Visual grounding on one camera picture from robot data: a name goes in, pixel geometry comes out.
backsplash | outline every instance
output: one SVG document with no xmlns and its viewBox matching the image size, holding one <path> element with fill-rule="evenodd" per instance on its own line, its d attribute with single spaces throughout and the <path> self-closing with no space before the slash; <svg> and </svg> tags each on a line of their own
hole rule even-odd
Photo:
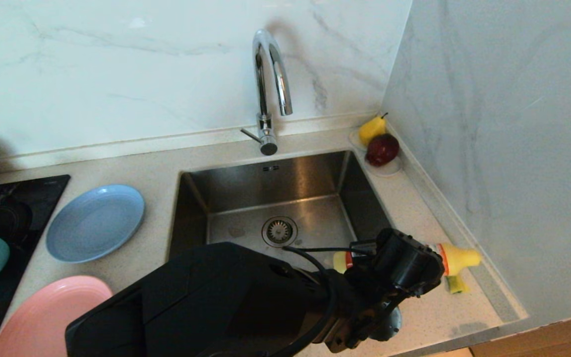
<svg viewBox="0 0 571 357">
<path fill-rule="evenodd" d="M 292 91 L 294 114 L 277 120 L 376 111 L 410 6 L 0 0 L 0 156 L 253 125 L 262 27 Z"/>
<path fill-rule="evenodd" d="M 390 124 L 530 313 L 571 317 L 571 1 L 417 1 Z"/>
</svg>

blue plate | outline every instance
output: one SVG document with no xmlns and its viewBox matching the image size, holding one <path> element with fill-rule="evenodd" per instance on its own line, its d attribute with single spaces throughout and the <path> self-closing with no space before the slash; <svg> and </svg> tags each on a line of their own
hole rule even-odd
<svg viewBox="0 0 571 357">
<path fill-rule="evenodd" d="M 57 214 L 48 230 L 48 251 L 57 260 L 69 263 L 103 257 L 136 233 L 144 213 L 145 201 L 133 187 L 97 187 Z"/>
</svg>

red apple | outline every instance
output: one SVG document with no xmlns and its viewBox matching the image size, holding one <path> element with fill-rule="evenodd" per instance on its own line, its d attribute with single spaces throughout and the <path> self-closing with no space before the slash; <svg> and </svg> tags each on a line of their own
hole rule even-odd
<svg viewBox="0 0 571 357">
<path fill-rule="evenodd" d="M 367 145 L 365 160 L 372 166 L 381 167 L 398 156 L 400 143 L 391 134 L 375 136 Z"/>
</svg>

pink plate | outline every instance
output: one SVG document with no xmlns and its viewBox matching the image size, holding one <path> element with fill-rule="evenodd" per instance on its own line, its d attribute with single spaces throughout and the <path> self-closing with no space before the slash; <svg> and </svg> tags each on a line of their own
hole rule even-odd
<svg viewBox="0 0 571 357">
<path fill-rule="evenodd" d="M 70 276 L 34 293 L 0 332 L 0 357 L 65 357 L 65 328 L 111 298 L 93 276 Z"/>
</svg>

black cooktop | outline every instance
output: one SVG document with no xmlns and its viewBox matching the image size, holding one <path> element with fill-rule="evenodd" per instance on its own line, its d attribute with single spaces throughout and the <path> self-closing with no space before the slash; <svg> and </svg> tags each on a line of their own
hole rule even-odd
<svg viewBox="0 0 571 357">
<path fill-rule="evenodd" d="M 0 325 L 69 175 L 0 185 L 0 238 L 10 258 L 0 273 Z"/>
</svg>

